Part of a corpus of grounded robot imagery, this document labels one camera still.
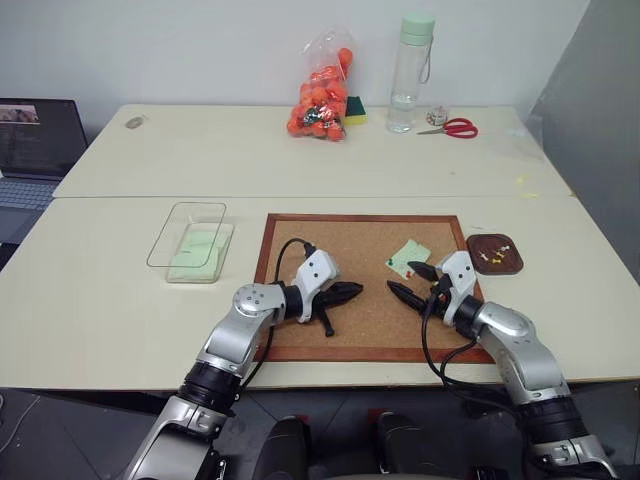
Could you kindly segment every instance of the green sticky note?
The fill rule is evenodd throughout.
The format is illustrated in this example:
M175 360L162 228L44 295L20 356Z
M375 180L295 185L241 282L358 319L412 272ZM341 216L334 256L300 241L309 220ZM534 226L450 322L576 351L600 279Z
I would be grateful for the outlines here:
M222 268L231 232L188 231L167 271L170 283L211 283Z
M387 259L385 265L402 278L407 279L415 273L408 262L426 262L430 255L431 250L427 247L420 245L415 240L408 240L404 247Z

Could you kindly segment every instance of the bottle cap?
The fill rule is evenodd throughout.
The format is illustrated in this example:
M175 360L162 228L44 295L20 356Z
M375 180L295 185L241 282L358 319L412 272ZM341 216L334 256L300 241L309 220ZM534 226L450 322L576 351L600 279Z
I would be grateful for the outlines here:
M407 45L427 45L433 37L436 19L425 13L410 13L402 17L400 41Z

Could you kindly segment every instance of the water bottle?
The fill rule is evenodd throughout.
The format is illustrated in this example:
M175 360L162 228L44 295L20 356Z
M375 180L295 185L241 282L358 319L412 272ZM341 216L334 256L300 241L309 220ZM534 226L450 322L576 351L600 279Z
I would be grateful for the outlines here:
M387 117L387 129L394 133L411 130L424 67L430 70L429 56L433 40L435 19L430 15L411 14L402 18L400 46L396 61L396 73L391 90L391 105Z

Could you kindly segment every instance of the laptop screen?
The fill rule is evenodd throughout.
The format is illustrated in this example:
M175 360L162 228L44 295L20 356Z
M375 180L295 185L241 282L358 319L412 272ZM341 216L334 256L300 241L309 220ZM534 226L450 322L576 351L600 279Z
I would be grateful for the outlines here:
M87 148L73 100L0 98L0 171L62 179Z

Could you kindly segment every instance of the wooden frame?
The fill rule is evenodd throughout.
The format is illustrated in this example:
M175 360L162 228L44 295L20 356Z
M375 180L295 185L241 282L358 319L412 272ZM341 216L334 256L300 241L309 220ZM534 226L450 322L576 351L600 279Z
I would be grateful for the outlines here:
M449 223L460 250L467 250L464 235L458 218L455 215L332 215L332 214L289 214L270 213L267 215L260 256L256 267L254 281L266 281L273 236L278 222L402 222L402 223ZM480 286L476 283L474 295L483 300ZM451 351L449 348L431 348L435 362L441 362ZM269 361L338 361L338 362L424 362L424 354L420 348L384 348L378 347L334 347L331 349L318 347L284 347L272 346ZM477 346L458 355L456 363L492 363L489 354Z

